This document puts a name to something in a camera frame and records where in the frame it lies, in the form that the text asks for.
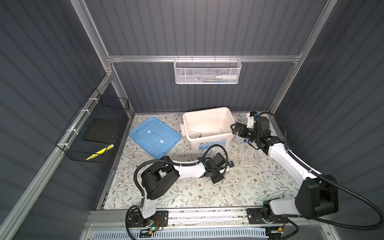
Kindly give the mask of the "test tube brush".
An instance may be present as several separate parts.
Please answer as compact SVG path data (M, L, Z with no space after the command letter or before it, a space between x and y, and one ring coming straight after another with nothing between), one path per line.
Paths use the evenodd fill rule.
M222 131L219 132L197 132L197 131L189 131L189 133L199 134L199 135L220 135L222 134Z

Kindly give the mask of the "white plastic storage bin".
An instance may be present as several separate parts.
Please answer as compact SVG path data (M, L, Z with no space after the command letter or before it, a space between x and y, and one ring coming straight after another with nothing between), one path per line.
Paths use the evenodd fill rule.
M212 145L228 146L234 134L231 125L237 120L227 107L208 110L187 112L183 114L183 123L180 124L182 135L187 138L192 151L207 150ZM199 135L189 133L197 132L219 132L220 135Z

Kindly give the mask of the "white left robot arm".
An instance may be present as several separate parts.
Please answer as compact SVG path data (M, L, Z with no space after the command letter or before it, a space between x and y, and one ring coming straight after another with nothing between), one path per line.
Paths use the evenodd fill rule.
M141 173L141 183L135 185L141 192L140 213L144 219L156 213L158 199L162 197L178 180L186 178L210 178L216 184L224 179L224 174L235 164L221 153L215 156L198 158L194 162L175 162L168 156L159 160L147 161L149 167Z

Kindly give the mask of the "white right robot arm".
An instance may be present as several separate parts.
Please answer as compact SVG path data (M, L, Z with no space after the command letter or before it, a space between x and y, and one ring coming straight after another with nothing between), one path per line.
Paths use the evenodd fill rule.
M280 197L265 201L262 207L264 220L271 222L282 215L312 220L336 213L339 210L338 190L330 184L330 181L335 179L330 175L324 180L320 179L320 173L293 154L286 141L272 136L267 117L257 112L249 112L247 118L247 124L231 125L233 134L246 139L249 144L255 143L259 150L279 163L299 187L297 195L290 199Z

